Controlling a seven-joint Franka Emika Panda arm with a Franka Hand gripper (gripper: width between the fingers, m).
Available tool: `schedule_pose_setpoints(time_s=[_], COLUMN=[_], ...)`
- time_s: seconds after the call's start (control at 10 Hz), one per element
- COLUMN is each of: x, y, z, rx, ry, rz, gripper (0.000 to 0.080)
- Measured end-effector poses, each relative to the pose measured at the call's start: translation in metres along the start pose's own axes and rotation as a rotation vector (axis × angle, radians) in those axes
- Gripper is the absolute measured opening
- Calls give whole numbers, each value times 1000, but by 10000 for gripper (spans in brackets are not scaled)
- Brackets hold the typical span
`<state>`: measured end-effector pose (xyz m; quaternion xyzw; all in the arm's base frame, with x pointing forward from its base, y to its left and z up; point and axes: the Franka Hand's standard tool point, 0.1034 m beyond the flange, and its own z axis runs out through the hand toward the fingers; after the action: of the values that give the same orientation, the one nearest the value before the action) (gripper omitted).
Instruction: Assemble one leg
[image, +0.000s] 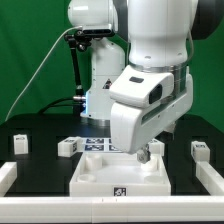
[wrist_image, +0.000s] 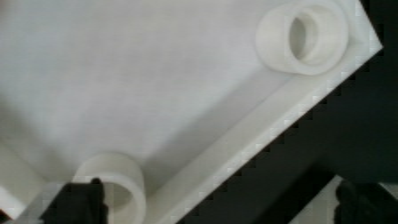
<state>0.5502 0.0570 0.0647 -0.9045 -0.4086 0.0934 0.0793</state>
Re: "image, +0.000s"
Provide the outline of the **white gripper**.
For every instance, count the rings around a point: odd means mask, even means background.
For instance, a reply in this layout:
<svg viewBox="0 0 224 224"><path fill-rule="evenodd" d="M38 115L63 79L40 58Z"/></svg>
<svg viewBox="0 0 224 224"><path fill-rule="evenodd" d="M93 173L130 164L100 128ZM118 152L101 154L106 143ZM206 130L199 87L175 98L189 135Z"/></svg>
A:
<svg viewBox="0 0 224 224"><path fill-rule="evenodd" d="M114 100L110 118L113 146L128 154L138 151L137 160L146 164L150 160L146 144L190 109L192 76L186 74L185 89L175 99L170 98L173 90L172 73L145 73L128 65L109 89Z"/></svg>

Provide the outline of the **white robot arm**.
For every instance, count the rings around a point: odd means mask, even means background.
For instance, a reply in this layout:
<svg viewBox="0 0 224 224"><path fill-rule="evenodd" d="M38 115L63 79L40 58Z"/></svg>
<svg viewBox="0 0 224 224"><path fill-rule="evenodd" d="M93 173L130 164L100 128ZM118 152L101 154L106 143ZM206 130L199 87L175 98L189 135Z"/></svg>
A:
<svg viewBox="0 0 224 224"><path fill-rule="evenodd" d="M112 145L147 162L148 142L192 106L186 46L223 17L224 0L71 0L75 42L93 49L82 117L108 123Z"/></svg>

